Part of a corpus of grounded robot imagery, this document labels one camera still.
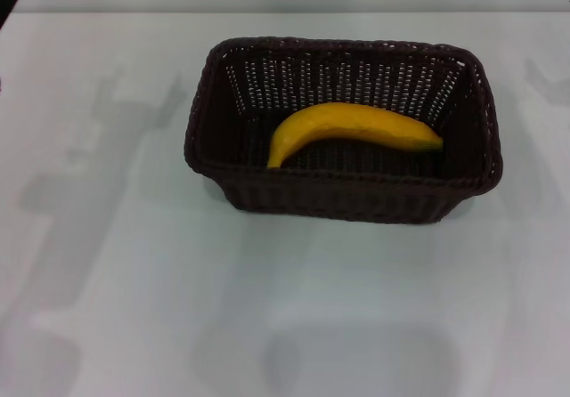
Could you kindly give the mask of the yellow banana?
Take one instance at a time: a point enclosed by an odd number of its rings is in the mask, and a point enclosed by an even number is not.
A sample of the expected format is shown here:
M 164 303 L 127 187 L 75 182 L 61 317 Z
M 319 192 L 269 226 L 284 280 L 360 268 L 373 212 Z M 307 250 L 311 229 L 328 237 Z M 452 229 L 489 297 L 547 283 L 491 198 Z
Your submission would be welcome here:
M 299 110 L 273 133 L 266 166 L 279 168 L 305 146 L 324 140 L 368 142 L 411 152 L 439 151 L 443 139 L 428 125 L 372 106 L 330 102 Z

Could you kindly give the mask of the dark brown woven basket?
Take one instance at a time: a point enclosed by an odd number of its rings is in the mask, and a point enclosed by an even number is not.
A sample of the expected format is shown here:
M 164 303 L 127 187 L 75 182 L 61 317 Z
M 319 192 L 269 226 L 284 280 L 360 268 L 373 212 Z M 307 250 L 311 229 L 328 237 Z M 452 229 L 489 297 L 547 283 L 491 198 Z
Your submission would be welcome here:
M 434 153 L 321 141 L 267 167 L 278 125 L 329 101 L 415 118 Z M 206 58 L 184 143 L 189 167 L 236 208 L 370 223 L 436 223 L 502 176 L 492 90 L 479 59 L 452 45 L 232 38 Z

